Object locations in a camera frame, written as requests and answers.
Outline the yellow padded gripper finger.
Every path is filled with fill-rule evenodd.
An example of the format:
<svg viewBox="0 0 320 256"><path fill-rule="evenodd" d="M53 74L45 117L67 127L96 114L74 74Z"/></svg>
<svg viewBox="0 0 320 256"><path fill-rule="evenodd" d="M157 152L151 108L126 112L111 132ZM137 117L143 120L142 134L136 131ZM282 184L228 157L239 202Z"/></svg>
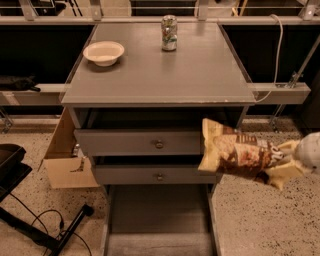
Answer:
<svg viewBox="0 0 320 256"><path fill-rule="evenodd" d="M287 163L266 169L265 173L268 175L268 184L282 190L291 178L303 177L309 173L309 169L300 161L292 159Z"/></svg>
<svg viewBox="0 0 320 256"><path fill-rule="evenodd" d="M285 155L295 155L297 146L299 145L299 140L289 140L284 142L278 146L278 148L285 154Z"/></svg>

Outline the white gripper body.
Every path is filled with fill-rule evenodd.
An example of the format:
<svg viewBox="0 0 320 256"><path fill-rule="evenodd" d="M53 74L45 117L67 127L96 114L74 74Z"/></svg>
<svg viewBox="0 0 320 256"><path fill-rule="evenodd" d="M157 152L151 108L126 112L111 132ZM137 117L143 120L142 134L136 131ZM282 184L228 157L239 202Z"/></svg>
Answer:
<svg viewBox="0 0 320 256"><path fill-rule="evenodd" d="M297 159L315 174L320 174L320 132L310 133L297 145Z"/></svg>

